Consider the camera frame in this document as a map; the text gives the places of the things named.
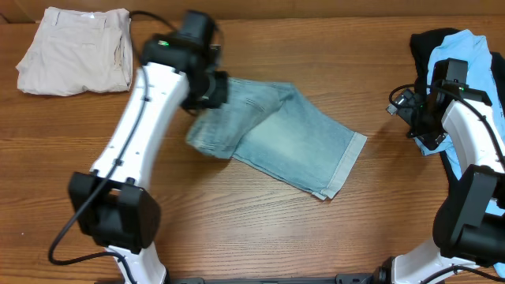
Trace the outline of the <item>light blue denim shorts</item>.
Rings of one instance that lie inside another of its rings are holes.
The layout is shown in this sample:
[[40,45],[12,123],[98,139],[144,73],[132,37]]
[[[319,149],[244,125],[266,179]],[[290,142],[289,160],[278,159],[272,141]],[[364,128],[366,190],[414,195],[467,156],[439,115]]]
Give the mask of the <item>light blue denim shorts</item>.
[[366,136],[329,118],[291,83],[230,78],[229,97],[204,111],[186,142],[218,159],[236,159],[321,200],[334,198]]

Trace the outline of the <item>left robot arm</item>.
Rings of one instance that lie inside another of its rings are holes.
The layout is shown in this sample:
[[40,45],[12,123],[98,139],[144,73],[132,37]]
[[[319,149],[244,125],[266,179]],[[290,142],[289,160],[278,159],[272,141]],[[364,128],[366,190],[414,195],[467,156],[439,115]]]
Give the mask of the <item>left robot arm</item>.
[[155,248],[161,209],[148,191],[152,169],[178,110],[199,114],[227,101],[222,44],[215,21],[194,10],[180,27],[153,35],[137,52],[137,78],[113,136],[88,173],[70,178],[70,222],[114,259],[124,283],[170,280]]

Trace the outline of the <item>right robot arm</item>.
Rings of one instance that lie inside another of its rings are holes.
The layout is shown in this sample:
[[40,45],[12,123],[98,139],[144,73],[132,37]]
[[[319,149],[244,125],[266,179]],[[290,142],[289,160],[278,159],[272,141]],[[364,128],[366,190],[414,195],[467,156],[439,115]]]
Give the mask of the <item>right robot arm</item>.
[[436,213],[432,237],[407,254],[391,257],[363,283],[442,283],[468,271],[496,282],[481,271],[504,261],[504,218],[487,213],[490,202],[504,206],[504,144],[493,121],[492,102],[466,83],[468,63],[438,61],[422,97],[408,84],[389,95],[388,112],[409,126],[430,150],[451,139],[462,176],[450,185]]

